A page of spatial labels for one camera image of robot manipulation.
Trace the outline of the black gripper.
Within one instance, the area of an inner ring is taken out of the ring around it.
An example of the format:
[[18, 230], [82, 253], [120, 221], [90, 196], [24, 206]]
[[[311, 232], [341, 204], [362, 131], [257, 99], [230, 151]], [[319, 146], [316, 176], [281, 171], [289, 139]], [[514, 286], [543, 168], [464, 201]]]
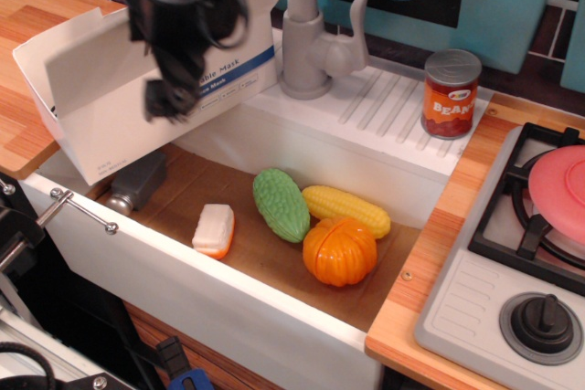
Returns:
[[186, 122], [199, 101], [199, 81], [211, 47], [232, 35], [239, 20], [249, 20], [246, 0], [126, 0], [130, 39], [153, 52], [163, 79], [148, 80], [144, 117]]

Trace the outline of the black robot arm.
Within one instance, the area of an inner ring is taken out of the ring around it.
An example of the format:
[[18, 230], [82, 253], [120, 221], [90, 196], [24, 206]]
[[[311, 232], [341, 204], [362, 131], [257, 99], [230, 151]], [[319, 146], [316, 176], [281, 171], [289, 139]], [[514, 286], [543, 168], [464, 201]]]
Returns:
[[243, 44], [250, 32], [248, 0], [125, 0], [130, 39], [154, 56], [160, 79], [149, 79], [144, 117], [183, 121], [202, 98], [206, 53]]

